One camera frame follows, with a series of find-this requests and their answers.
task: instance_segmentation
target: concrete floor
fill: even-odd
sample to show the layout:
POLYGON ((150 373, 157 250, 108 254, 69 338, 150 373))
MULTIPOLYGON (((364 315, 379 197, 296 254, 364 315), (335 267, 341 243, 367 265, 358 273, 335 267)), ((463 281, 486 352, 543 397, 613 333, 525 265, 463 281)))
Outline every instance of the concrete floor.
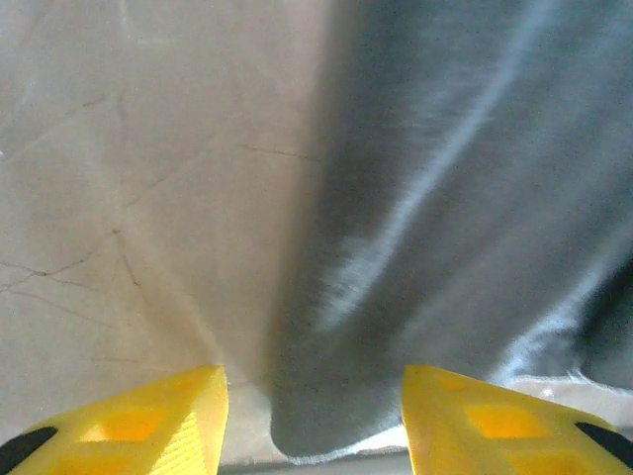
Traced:
POLYGON ((305 150, 327 10, 0 3, 0 439, 221 363, 223 463, 281 458, 262 354, 320 173, 305 150))

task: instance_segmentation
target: black rubber pad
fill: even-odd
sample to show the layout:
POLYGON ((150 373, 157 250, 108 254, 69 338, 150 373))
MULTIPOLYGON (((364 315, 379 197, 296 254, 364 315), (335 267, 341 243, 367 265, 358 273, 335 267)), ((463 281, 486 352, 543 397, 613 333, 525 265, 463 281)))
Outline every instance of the black rubber pad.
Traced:
POLYGON ((576 427, 633 470, 633 442, 631 440, 621 433, 589 423, 576 423, 576 427))
POLYGON ((56 433, 55 427, 42 427, 18 435, 0 446, 0 475, 7 475, 56 433))

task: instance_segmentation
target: textured yellow surface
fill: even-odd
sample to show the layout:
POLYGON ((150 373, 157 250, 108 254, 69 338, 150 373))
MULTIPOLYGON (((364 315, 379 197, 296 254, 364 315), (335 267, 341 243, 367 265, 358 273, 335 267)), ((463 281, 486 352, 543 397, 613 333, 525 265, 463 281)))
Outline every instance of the textured yellow surface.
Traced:
POLYGON ((575 427, 605 421, 434 367, 407 367, 403 419, 415 475, 631 473, 575 427))
POLYGON ((194 369, 31 427, 58 433, 11 473, 215 474, 227 411, 223 370, 194 369))

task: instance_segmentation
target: yellow plastic part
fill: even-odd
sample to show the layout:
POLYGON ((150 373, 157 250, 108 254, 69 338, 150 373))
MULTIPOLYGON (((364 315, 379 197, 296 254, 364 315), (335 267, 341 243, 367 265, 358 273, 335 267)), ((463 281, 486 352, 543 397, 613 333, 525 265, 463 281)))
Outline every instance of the yellow plastic part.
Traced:
POLYGON ((194 369, 29 428, 58 432, 11 475, 214 475, 227 412, 223 370, 194 369))
POLYGON ((624 475, 575 423, 592 415, 430 366, 408 366, 403 419, 415 475, 624 475))

